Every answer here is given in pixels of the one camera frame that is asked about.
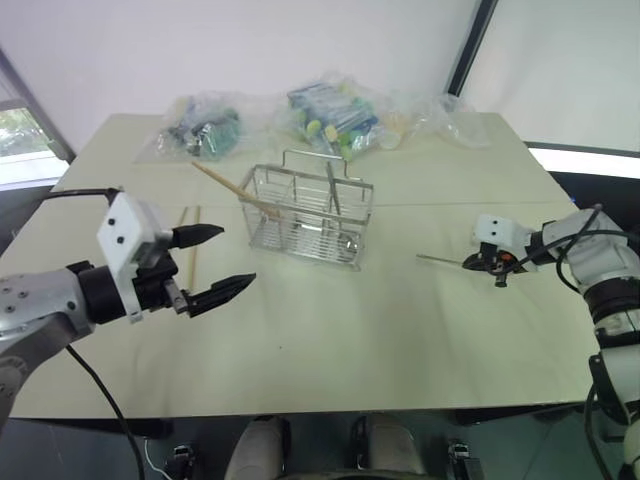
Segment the white table surface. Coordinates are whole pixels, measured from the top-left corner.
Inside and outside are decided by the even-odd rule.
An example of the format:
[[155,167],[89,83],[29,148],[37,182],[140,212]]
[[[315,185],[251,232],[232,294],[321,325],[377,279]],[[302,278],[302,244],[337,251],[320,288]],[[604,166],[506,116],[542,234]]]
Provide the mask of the white table surface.
[[[201,221],[226,233],[198,248],[196,291],[237,273],[255,271],[258,278],[200,317],[159,311],[135,325],[99,326],[76,343],[126,416],[583,400],[587,359],[597,344],[586,305],[554,278],[553,268],[512,276],[507,289],[497,289],[489,276],[415,258],[418,252],[465,258],[474,251],[470,232],[480,213],[539,226],[574,211],[499,116],[485,116],[489,149],[429,137],[353,162],[350,173],[376,189],[360,272],[253,250],[233,194],[189,165],[132,165],[158,121],[111,117],[59,188],[122,185],[162,206],[171,224],[185,206],[201,205]],[[214,167],[239,182],[253,163],[248,155]],[[104,203],[43,204],[0,258],[0,274],[82,259],[104,263],[95,239]],[[174,257],[186,287],[188,254]],[[111,418],[112,412],[61,353],[27,381],[13,415]]]

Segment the tree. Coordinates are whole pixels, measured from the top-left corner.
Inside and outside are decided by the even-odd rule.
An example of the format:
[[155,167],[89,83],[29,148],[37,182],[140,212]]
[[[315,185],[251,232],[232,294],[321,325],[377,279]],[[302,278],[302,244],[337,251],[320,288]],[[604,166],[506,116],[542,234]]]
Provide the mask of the tree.
[[0,112],[0,157],[47,149],[46,136],[27,109]]

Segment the robotic arm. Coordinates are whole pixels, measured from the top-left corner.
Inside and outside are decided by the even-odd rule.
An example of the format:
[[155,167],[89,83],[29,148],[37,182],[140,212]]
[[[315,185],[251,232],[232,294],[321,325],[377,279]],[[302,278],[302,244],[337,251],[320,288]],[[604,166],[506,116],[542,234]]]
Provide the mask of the robotic arm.
[[540,230],[481,215],[473,232],[480,250],[463,267],[490,273],[497,287],[506,287],[509,273],[569,264],[601,349],[589,358],[598,403],[613,420],[630,425],[625,462],[640,478],[640,258],[600,208],[576,212]]
[[145,310],[173,308],[195,317],[234,298],[255,279],[236,275],[197,295],[181,290],[169,249],[222,233],[215,225],[164,229],[154,207],[118,193],[98,232],[107,265],[88,261],[46,273],[0,278],[0,431],[29,375],[98,324]]

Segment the stainless steel basket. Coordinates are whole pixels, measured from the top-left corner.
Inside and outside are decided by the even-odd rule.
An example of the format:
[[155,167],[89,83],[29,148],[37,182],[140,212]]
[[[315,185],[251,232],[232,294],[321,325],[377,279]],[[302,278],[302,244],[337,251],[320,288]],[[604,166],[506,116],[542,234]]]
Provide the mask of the stainless steel basket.
[[[284,168],[291,154],[329,160],[327,176]],[[345,178],[333,177],[331,160],[343,162]],[[252,247],[358,269],[373,185],[349,178],[342,157],[285,150],[282,166],[256,165],[240,186],[257,199],[239,197]]]

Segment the white backdrop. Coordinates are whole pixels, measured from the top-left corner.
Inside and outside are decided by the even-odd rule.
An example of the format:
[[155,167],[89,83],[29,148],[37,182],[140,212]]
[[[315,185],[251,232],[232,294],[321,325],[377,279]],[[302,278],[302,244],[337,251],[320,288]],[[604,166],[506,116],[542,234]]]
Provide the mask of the white backdrop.
[[463,96],[524,140],[640,150],[640,0],[499,0]]
[[333,69],[446,88],[476,0],[3,0],[0,45],[79,150],[112,112],[204,89],[284,91]]

